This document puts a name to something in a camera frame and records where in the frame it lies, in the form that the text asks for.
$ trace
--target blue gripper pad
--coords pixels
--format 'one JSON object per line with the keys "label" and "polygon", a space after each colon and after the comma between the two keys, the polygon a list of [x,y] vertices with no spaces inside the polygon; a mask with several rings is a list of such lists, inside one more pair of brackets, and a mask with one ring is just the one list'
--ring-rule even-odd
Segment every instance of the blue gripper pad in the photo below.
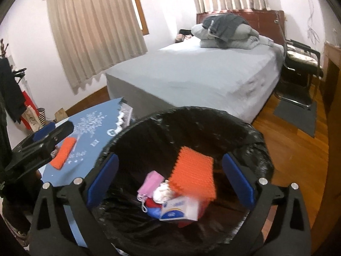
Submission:
{"label": "blue gripper pad", "polygon": [[105,194],[118,171],[119,160],[116,154],[113,154],[105,166],[101,169],[96,179],[88,190],[87,208],[97,207],[104,199]]}
{"label": "blue gripper pad", "polygon": [[55,128],[56,128],[56,124],[54,122],[50,122],[46,126],[42,127],[42,129],[40,129],[39,131],[36,131],[32,140],[34,142],[40,141],[43,137],[51,133]]}
{"label": "blue gripper pad", "polygon": [[255,190],[229,154],[223,156],[222,166],[241,204],[252,210],[255,206]]}

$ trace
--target pink pouch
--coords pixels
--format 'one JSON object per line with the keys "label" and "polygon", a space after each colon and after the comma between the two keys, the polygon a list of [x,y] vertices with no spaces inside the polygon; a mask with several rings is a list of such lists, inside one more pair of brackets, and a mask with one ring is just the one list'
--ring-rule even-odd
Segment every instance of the pink pouch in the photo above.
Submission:
{"label": "pink pouch", "polygon": [[143,185],[137,191],[138,197],[153,198],[153,193],[156,188],[164,181],[164,177],[155,170],[149,172],[144,180]]}

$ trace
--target white snowflake tree print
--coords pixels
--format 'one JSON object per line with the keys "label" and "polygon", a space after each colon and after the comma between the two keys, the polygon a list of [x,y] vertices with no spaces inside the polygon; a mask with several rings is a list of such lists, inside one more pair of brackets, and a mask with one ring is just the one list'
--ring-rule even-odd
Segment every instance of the white snowflake tree print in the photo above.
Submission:
{"label": "white snowflake tree print", "polygon": [[96,128],[102,126],[102,120],[104,118],[106,118],[106,115],[103,115],[102,113],[97,114],[97,111],[95,111],[80,119],[80,122],[73,130],[73,133],[77,135],[77,141],[73,147],[73,151],[76,149],[77,142],[83,134],[89,133],[90,137],[93,137]]}

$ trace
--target silver screw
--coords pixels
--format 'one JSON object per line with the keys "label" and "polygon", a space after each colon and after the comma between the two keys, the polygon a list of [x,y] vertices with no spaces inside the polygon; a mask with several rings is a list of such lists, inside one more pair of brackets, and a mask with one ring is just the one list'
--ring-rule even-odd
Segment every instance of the silver screw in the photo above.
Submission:
{"label": "silver screw", "polygon": [[291,184],[291,187],[292,187],[293,189],[298,189],[298,184],[292,183],[292,184]]}
{"label": "silver screw", "polygon": [[266,178],[259,178],[258,182],[261,184],[261,185],[266,185],[268,183],[268,180]]}
{"label": "silver screw", "polygon": [[50,183],[46,182],[43,184],[43,189],[48,189],[50,187]]}
{"label": "silver screw", "polygon": [[76,179],[73,180],[73,183],[74,183],[75,185],[80,185],[82,182],[83,182],[83,179],[80,178],[80,177],[78,177],[78,178],[76,178]]}

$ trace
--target black bag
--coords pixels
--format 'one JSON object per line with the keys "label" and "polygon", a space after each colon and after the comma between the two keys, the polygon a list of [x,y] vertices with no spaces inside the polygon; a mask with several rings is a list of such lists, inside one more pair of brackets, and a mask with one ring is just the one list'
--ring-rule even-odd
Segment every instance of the black bag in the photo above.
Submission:
{"label": "black bag", "polygon": [[[182,146],[214,158],[217,199],[199,221],[178,228],[142,212],[136,195],[149,172],[169,178]],[[221,159],[229,151],[256,176],[271,179],[273,165],[263,135],[250,124],[210,108],[155,113],[119,133],[98,158],[96,164],[101,164],[109,152],[116,153],[119,170],[93,214],[107,238],[131,256],[215,255],[248,213],[222,171]]]}

